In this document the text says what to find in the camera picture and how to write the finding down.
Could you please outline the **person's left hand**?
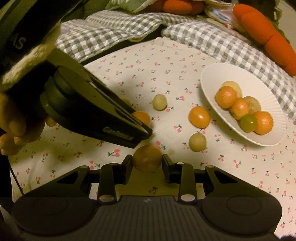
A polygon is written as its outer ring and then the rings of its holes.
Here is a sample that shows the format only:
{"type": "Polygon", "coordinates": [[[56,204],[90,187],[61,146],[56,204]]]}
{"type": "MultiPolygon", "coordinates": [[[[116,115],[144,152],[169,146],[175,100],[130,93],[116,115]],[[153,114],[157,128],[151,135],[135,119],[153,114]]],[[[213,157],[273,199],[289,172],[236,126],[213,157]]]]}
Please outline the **person's left hand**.
{"type": "Polygon", "coordinates": [[[16,155],[26,144],[36,141],[45,126],[57,123],[38,104],[1,93],[1,154],[16,155]]]}

